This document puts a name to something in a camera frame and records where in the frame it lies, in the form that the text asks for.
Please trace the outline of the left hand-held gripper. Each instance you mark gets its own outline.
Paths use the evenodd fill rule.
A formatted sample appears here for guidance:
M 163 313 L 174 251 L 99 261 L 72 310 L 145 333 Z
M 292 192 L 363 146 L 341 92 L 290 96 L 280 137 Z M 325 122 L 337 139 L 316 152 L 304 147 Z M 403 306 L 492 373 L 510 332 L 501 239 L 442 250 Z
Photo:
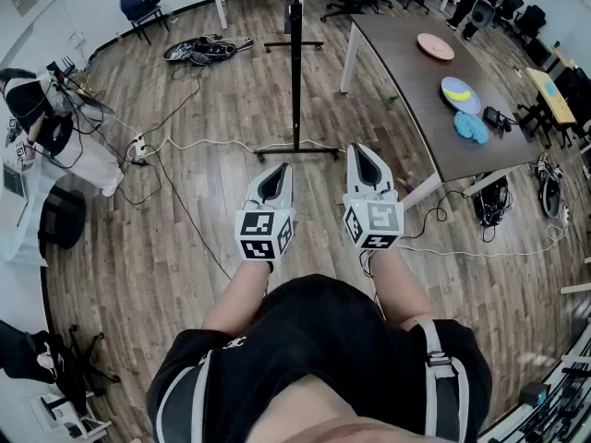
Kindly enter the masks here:
M 272 166 L 248 186 L 247 202 L 235 213 L 235 241 L 245 261 L 279 261 L 295 236 L 296 210 L 262 205 L 291 204 L 293 169 L 288 162 Z

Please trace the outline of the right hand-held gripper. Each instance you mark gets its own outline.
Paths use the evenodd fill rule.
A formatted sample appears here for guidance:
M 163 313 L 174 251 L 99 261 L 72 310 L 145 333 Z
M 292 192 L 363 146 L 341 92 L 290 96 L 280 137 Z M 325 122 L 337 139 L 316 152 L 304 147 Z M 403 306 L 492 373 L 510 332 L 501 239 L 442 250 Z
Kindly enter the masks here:
M 386 250 L 404 234 L 404 205 L 393 189 L 388 164 L 370 148 L 351 144 L 344 224 L 357 250 Z

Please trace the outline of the white whiteboard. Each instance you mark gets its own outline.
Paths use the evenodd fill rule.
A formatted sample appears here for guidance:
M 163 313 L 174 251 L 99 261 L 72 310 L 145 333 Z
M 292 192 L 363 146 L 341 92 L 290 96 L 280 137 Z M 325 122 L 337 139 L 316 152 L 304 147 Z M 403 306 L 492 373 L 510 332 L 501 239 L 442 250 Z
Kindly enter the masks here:
M 269 51 L 272 47 L 286 46 L 290 47 L 291 54 L 291 91 L 292 91 L 292 131 L 293 144 L 291 148 L 273 148 L 267 147 L 254 151 L 260 162 L 265 161 L 266 155 L 271 154 L 315 154 L 326 153 L 332 156 L 334 160 L 338 159 L 339 150 L 332 147 L 317 145 L 315 148 L 302 148 L 300 146 L 300 122 L 301 122 L 301 79 L 302 79 L 302 46 L 311 45 L 316 49 L 321 49 L 323 42 L 303 42 L 303 1 L 290 0 L 288 10 L 285 15 L 290 22 L 290 42 L 270 42 L 265 43 L 264 47 Z

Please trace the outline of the person's right forearm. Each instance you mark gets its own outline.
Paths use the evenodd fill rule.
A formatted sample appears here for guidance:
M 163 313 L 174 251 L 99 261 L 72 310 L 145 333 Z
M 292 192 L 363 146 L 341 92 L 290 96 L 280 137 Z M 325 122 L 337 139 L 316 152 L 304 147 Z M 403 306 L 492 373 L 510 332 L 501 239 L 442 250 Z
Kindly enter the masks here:
M 382 312 L 393 325 L 410 330 L 419 319 L 435 317 L 427 291 L 396 245 L 373 254 L 368 265 Z

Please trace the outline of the person's left forearm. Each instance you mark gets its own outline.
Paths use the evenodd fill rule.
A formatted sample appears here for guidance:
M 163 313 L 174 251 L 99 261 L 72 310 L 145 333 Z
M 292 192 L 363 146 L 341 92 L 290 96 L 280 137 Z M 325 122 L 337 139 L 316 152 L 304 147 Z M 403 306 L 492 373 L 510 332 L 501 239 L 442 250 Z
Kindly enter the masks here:
M 243 261 L 201 327 L 232 337 L 240 336 L 257 314 L 270 276 L 268 262 Z

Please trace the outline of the dark brown table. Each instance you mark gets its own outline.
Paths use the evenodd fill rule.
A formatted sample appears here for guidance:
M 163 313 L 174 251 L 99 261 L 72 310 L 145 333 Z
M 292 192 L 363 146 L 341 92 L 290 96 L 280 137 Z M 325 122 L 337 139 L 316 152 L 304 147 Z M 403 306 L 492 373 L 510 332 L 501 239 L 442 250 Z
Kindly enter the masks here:
M 442 61 L 424 52 L 417 43 L 419 33 L 446 41 L 454 50 L 453 60 Z M 443 24 L 411 17 L 354 15 L 341 80 L 343 93 L 350 89 L 361 42 L 368 44 L 386 70 L 435 169 L 404 198 L 406 209 L 447 182 L 481 175 L 482 180 L 464 191 L 471 196 L 539 155 L 539 147 L 528 142 L 518 126 L 502 136 L 490 134 L 484 145 L 455 132 L 452 107 L 443 100 L 440 88 L 446 77 L 466 82 L 476 91 L 483 107 L 491 106 L 504 115 L 511 115 L 512 111 L 484 68 Z

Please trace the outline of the blue cloth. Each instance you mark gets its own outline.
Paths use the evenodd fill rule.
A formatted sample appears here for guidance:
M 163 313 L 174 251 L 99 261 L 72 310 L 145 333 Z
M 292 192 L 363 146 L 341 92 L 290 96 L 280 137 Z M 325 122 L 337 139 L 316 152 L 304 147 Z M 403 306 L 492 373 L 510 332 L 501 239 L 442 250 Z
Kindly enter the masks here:
M 457 112 L 453 119 L 456 132 L 463 138 L 471 139 L 478 144 L 488 142 L 488 129 L 484 122 L 473 114 Z

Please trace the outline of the light blue plate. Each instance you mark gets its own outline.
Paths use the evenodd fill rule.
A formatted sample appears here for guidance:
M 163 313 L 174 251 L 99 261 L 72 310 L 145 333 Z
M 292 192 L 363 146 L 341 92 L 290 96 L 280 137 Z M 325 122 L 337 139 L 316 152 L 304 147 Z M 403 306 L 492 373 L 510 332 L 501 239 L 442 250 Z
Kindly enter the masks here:
M 476 91 L 473 90 L 467 83 L 465 83 L 464 81 L 462 81 L 459 78 L 446 77 L 441 81 L 440 88 L 441 88 L 444 98 L 456 110 L 466 113 L 466 114 L 473 114 L 473 115 L 479 114 L 479 112 L 481 110 L 480 99 L 478 98 Z M 467 100 L 465 102 L 455 102 L 445 96 L 445 94 L 443 93 L 443 89 L 448 89 L 448 90 L 452 90 L 455 92 L 463 92 L 465 90 L 470 90 L 472 93 L 472 96 L 470 97 L 469 100 Z

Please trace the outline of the black bag under table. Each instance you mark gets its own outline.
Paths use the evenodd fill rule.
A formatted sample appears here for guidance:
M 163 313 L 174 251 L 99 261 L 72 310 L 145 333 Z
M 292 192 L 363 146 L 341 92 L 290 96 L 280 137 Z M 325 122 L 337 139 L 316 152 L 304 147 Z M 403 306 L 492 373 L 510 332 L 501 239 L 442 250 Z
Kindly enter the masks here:
M 473 195 L 473 206 L 479 224 L 496 227 L 510 206 L 510 192 L 505 176 L 497 179 Z

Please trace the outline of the small black monitor device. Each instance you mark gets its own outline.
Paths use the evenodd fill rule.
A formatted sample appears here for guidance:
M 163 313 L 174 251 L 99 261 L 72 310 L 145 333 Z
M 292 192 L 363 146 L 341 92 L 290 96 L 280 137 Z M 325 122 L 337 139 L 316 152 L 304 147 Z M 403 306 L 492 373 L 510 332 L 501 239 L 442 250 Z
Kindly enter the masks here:
M 512 131 L 511 120 L 491 106 L 487 106 L 484 109 L 483 119 L 498 132 L 508 133 Z

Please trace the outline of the pink plate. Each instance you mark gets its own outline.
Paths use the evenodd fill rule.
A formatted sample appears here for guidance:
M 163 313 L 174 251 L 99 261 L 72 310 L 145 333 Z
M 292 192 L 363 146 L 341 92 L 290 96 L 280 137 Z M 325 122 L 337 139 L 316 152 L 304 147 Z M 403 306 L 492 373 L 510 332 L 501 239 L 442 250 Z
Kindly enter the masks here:
M 424 52 L 439 60 L 451 61 L 455 57 L 453 48 L 446 41 L 433 34 L 419 33 L 417 43 Z

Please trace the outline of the person's black shirt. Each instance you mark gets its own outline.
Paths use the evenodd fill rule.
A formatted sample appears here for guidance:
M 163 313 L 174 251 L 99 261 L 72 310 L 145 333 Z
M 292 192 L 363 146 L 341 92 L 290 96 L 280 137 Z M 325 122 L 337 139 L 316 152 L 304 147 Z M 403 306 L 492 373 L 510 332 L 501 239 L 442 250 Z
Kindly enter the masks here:
M 317 377 L 356 414 L 422 433 L 427 410 L 424 330 L 387 322 L 367 295 L 314 274 L 262 302 L 231 336 L 177 335 L 147 394 L 157 443 L 246 443 L 271 400 Z

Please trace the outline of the yellow table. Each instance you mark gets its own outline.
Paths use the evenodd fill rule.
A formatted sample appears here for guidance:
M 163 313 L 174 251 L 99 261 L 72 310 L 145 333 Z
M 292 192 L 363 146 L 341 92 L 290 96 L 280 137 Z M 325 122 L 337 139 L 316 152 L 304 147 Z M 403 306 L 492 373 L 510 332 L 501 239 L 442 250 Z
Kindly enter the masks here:
M 574 124 L 576 119 L 549 74 L 531 67 L 526 69 L 526 74 L 541 93 L 556 121 L 560 125 Z

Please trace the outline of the black wifi router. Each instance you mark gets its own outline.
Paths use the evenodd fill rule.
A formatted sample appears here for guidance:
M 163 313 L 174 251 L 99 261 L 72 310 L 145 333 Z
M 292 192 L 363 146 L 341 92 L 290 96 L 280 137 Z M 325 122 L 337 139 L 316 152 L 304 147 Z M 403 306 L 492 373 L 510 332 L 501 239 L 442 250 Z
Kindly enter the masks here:
M 68 56 L 62 59 L 62 66 L 53 61 L 46 69 L 60 82 L 69 78 L 77 70 L 74 62 Z

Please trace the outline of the black swivel chair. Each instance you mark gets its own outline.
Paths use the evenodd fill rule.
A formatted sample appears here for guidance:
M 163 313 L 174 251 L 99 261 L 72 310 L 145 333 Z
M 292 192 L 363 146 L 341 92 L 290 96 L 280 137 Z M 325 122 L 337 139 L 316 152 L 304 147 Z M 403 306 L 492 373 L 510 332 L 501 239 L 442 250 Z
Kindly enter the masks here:
M 88 348 L 83 350 L 77 342 L 77 331 L 78 326 L 72 324 L 68 329 L 70 343 L 65 344 L 59 334 L 46 330 L 30 334 L 0 320 L 0 369 L 10 378 L 56 385 L 75 410 L 82 413 L 86 409 L 87 392 L 97 397 L 105 393 L 95 384 L 95 376 L 113 383 L 119 383 L 121 378 L 105 374 L 91 362 L 95 344 L 104 334 L 93 336 Z

